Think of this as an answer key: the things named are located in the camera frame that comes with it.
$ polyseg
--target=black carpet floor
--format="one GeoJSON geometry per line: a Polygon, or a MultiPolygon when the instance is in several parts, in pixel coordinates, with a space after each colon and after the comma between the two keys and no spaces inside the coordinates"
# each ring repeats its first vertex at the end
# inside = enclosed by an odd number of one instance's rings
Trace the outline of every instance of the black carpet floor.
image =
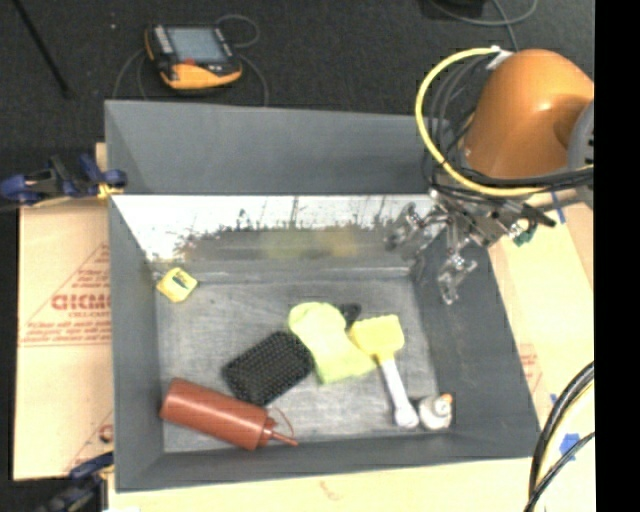
{"type": "MultiPolygon", "coordinates": [[[[150,22],[213,23],[227,14],[249,17],[259,26],[260,39],[242,54],[268,84],[269,105],[284,108],[411,114],[418,83],[442,58],[478,46],[513,48],[504,27],[453,20],[428,0],[20,3],[72,97],[62,94],[15,2],[3,2],[0,180],[41,168],[55,152],[73,153],[101,141],[103,103],[113,96],[118,81],[118,97],[175,99],[148,60],[135,60],[122,72],[142,48],[143,30],[150,22]]],[[[530,8],[532,0],[502,0],[501,5],[515,18],[530,8]]],[[[476,20],[499,19],[492,1],[479,11],[456,12],[476,20]]],[[[535,12],[513,31],[520,49],[557,51],[595,78],[595,0],[539,0],[535,12]]],[[[253,36],[250,26],[236,21],[227,22],[225,32],[236,42],[253,36]]],[[[249,69],[216,94],[179,100],[260,105],[263,94],[259,75],[249,69]]],[[[33,510],[65,485],[55,480],[11,481],[16,255],[16,216],[1,214],[0,511],[33,510]]]]}

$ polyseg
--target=cardboard sheet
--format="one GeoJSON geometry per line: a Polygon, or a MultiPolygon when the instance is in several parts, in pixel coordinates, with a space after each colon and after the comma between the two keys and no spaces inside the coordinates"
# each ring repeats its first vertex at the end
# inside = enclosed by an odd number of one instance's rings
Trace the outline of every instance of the cardboard sheet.
{"type": "Polygon", "coordinates": [[[112,449],[104,203],[21,212],[14,472],[63,476],[112,449]]]}

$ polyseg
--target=blue clamp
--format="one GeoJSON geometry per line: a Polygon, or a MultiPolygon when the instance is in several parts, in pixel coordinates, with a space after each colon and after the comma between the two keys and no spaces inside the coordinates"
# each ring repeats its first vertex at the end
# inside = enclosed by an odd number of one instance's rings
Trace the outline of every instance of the blue clamp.
{"type": "Polygon", "coordinates": [[[71,480],[82,480],[109,466],[113,466],[113,463],[113,452],[103,453],[73,468],[69,472],[69,478],[71,480]]]}
{"type": "Polygon", "coordinates": [[[54,155],[44,169],[33,174],[17,174],[0,182],[0,197],[20,205],[32,206],[41,201],[59,197],[95,197],[100,186],[122,189],[127,175],[112,169],[102,172],[98,164],[86,153],[78,158],[80,168],[69,168],[54,155]]]}
{"type": "Polygon", "coordinates": [[[98,475],[91,475],[81,482],[70,485],[53,496],[47,503],[40,505],[33,512],[78,512],[86,508],[96,498],[104,501],[106,482],[98,475]]]}

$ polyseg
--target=white brush handle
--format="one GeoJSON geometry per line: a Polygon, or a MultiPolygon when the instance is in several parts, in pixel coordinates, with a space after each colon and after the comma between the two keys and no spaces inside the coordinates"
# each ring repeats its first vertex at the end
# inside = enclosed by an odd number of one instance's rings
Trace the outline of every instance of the white brush handle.
{"type": "Polygon", "coordinates": [[[380,363],[382,374],[387,381],[387,388],[395,407],[393,417],[396,425],[402,428],[415,428],[420,423],[418,413],[409,402],[407,391],[400,378],[395,359],[387,359],[380,363]]]}

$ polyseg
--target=handheld device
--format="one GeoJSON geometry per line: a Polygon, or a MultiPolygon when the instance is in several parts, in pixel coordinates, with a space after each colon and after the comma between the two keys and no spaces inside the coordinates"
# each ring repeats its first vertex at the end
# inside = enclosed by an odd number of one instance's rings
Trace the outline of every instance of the handheld device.
{"type": "Polygon", "coordinates": [[[144,36],[162,80],[178,92],[206,91],[242,75],[240,60],[218,26],[154,24],[144,36]]]}

